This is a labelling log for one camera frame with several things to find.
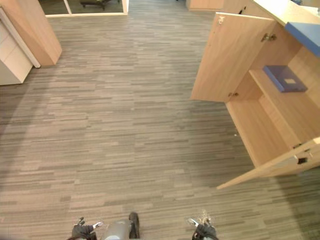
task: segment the drawer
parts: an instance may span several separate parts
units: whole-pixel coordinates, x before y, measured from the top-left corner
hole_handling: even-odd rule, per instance
[[[5,25],[0,21],[0,44],[8,37],[9,32]]]
[[[33,66],[19,46],[14,48],[4,64],[21,82],[25,80]]]
[[[18,47],[16,41],[11,35],[8,35],[6,39],[0,43],[0,60],[4,62],[15,47]]]

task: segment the cabinet shelf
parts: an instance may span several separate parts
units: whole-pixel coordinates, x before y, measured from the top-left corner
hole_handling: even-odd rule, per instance
[[[279,92],[263,70],[249,73],[301,143],[320,135],[320,109],[305,92]]]
[[[226,106],[256,168],[290,150],[258,100]]]

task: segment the wooden partition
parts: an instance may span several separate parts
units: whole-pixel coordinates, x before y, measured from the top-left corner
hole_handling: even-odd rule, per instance
[[[0,0],[0,5],[38,62],[55,65],[62,48],[38,0]]]

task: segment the door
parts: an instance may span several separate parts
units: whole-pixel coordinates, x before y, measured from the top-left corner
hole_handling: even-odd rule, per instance
[[[314,138],[275,159],[238,176],[217,189],[224,189],[258,177],[298,174],[320,166],[320,137]]]
[[[191,99],[228,102],[264,45],[276,21],[217,13],[204,49]]]

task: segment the wooden panel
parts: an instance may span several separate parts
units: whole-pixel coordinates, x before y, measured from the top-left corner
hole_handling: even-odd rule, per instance
[[[320,108],[320,58],[303,46],[288,66],[307,86],[305,93]]]
[[[304,151],[308,149],[312,149],[314,147],[318,148],[319,145],[320,145],[320,137],[314,138],[306,142],[305,144],[291,151],[288,151],[282,154],[281,156],[276,157],[272,161],[268,161],[267,163],[257,167],[256,169],[248,171],[247,173],[241,176],[238,176],[224,184],[219,185],[217,189],[224,189],[224,188],[237,185],[258,177],[267,176],[274,170],[286,168],[288,165],[291,165],[291,164],[297,164],[297,159],[293,156],[303,153]]]
[[[288,65],[302,45],[283,26],[277,23],[269,34],[275,34],[275,41],[266,41],[250,69],[263,69],[265,65]]]
[[[320,136],[320,108],[306,93],[282,93],[263,70],[249,72],[301,143]]]
[[[269,116],[270,120],[273,122],[275,128],[280,133],[287,147],[292,149],[294,146],[300,144],[301,141],[296,136],[293,129],[288,126],[283,117],[279,114],[274,105],[270,103],[266,96],[262,95],[259,99],[259,102],[266,114]]]
[[[223,9],[219,12],[272,18],[270,14],[258,7],[253,0],[224,0]]]
[[[217,13],[191,99],[227,102],[263,47],[265,32],[274,24],[268,18]]]
[[[8,18],[42,66],[57,63],[61,45],[37,0],[0,0]]]
[[[235,93],[237,93],[238,96],[231,97],[231,101],[258,100],[262,96],[262,91],[249,72],[244,75],[239,86],[236,88]]]
[[[226,106],[256,168],[290,150],[259,101],[230,101]]]
[[[33,66],[19,46],[14,48],[4,64],[22,83]]]

